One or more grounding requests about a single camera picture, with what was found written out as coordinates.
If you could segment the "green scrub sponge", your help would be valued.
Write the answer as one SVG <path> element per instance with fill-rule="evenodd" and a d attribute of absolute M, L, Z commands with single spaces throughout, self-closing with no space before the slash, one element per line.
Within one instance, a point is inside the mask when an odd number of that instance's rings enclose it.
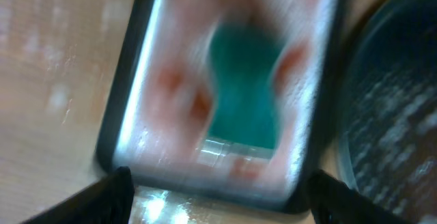
<path fill-rule="evenodd" d="M 281 45 L 255 27 L 216 29 L 209 48 L 216 104 L 209 136 L 275 149 L 280 125 L 272 73 L 280 54 Z"/>

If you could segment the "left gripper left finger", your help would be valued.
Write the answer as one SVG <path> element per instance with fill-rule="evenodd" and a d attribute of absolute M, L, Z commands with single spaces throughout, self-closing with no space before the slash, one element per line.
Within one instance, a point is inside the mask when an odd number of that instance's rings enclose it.
<path fill-rule="evenodd" d="M 128 224 L 134 195 L 131 172 L 120 167 L 24 224 Z"/>

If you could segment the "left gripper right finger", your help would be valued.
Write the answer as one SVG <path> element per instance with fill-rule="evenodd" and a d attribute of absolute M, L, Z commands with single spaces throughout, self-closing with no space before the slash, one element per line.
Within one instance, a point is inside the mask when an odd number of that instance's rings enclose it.
<path fill-rule="evenodd" d="M 307 180 L 307 199 L 316 223 L 409 224 L 321 169 Z"/>

